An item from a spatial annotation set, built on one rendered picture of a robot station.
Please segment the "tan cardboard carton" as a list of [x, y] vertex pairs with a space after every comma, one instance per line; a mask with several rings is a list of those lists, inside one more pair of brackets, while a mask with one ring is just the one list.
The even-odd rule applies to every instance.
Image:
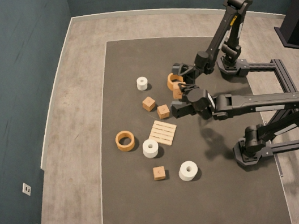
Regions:
[[169, 116], [169, 110], [166, 105], [157, 107], [157, 113], [160, 119], [166, 118]]
[[185, 92], [181, 93], [181, 91], [178, 87], [178, 83], [180, 83], [180, 82], [173, 82], [173, 98], [181, 99], [182, 94]]
[[162, 167], [153, 168], [153, 174], [155, 180], [165, 179], [164, 167], [162, 166]]
[[155, 101], [150, 97], [147, 97], [143, 101], [143, 108], [145, 108], [146, 110], [151, 111], [154, 107], [155, 107]]

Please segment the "small square wooden pallet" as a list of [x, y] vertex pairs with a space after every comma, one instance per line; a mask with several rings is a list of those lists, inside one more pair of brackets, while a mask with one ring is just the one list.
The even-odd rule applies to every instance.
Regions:
[[[176, 129], [176, 125], [159, 122], [159, 121], [155, 120], [149, 140], [154, 140], [157, 143], [166, 144], [166, 145], [171, 146], [175, 129]], [[163, 140], [163, 139], [166, 139], [166, 140]], [[168, 140], [170, 140], [170, 141], [168, 141]]]

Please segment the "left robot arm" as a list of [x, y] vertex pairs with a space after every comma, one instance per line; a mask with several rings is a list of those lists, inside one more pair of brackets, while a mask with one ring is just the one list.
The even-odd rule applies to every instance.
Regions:
[[[288, 109], [299, 109], [299, 91], [253, 96], [224, 94], [212, 97], [206, 89], [195, 88], [185, 95], [184, 102], [172, 101], [170, 106], [176, 119], [198, 114], [204, 120], [212, 116], [214, 120], [226, 120], [247, 113]], [[266, 147], [266, 142], [297, 127], [299, 111], [266, 126], [258, 124], [246, 127], [243, 136], [245, 139], [238, 142], [242, 161], [257, 161], [257, 152]]]

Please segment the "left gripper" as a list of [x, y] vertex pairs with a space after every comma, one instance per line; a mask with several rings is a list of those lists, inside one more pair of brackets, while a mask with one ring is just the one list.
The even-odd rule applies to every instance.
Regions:
[[[183, 87], [183, 86], [185, 87]], [[181, 93], [185, 92], [182, 94], [182, 102], [185, 101], [185, 95], [186, 94], [189, 94], [189, 92], [192, 90], [192, 89], [195, 89], [195, 88], [199, 88], [197, 85], [195, 84], [184, 84], [184, 83], [178, 83], [178, 87], [181, 91]]]

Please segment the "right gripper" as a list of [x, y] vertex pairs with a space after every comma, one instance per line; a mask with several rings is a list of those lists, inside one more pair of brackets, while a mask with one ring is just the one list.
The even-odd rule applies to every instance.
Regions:
[[195, 78], [199, 76], [199, 70], [196, 67], [191, 67], [188, 64], [181, 63], [177, 76], [183, 77], [183, 83], [185, 84], [195, 84]]

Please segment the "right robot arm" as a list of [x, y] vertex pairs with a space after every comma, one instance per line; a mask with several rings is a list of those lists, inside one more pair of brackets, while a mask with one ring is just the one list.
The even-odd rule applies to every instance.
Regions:
[[[220, 49], [225, 55], [221, 56], [221, 61], [225, 70], [234, 71], [238, 69], [236, 65], [236, 59], [241, 54], [241, 46], [239, 46], [240, 34], [247, 9], [250, 5], [252, 5], [252, 3], [252, 0], [224, 1], [223, 6], [226, 7], [225, 14], [208, 49], [206, 50], [206, 52], [197, 52], [194, 66], [189, 64], [191, 67], [196, 67], [196, 69], [199, 70], [199, 76], [202, 73], [206, 75], [213, 73], [217, 55]], [[238, 7], [239, 9], [235, 9], [231, 7], [231, 5], [235, 8]], [[226, 39], [229, 31], [230, 36]]]

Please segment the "orange-brown open cup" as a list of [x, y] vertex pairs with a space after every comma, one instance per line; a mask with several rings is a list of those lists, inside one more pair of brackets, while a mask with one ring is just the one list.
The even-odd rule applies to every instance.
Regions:
[[[129, 137], [132, 140], [132, 142], [129, 145], [126, 145], [126, 146], [120, 145], [119, 141], [123, 137]], [[131, 150], [134, 147], [134, 144], [135, 144], [134, 137], [133, 137], [132, 133], [130, 133], [128, 131], [122, 131], [122, 132], [120, 132], [116, 136], [116, 143], [117, 143], [118, 148], [120, 150], [122, 150], [122, 151], [129, 151], [129, 150]]]

